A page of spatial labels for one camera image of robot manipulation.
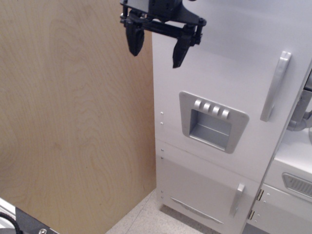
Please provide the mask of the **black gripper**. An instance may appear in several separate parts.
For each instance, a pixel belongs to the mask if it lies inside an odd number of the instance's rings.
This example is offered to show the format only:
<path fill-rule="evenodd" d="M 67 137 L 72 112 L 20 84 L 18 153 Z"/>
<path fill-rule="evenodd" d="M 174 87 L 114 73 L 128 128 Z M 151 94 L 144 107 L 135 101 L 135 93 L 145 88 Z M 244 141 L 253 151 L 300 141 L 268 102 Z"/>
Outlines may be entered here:
<path fill-rule="evenodd" d="M 173 51 L 173 68 L 182 65 L 195 44 L 200 44 L 206 20 L 183 5 L 181 0 L 121 0 L 120 22 L 126 28 L 129 51 L 137 56 L 144 43 L 144 30 L 177 39 Z"/>

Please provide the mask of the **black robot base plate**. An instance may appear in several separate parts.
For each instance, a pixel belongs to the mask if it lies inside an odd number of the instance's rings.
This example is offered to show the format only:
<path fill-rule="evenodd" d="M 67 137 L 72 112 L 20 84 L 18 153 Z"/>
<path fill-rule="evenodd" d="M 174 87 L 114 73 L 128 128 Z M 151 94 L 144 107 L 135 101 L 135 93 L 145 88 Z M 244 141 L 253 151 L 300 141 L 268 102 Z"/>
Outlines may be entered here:
<path fill-rule="evenodd" d="M 0 199 L 1 234 L 58 234 L 49 226 L 4 199 Z"/>

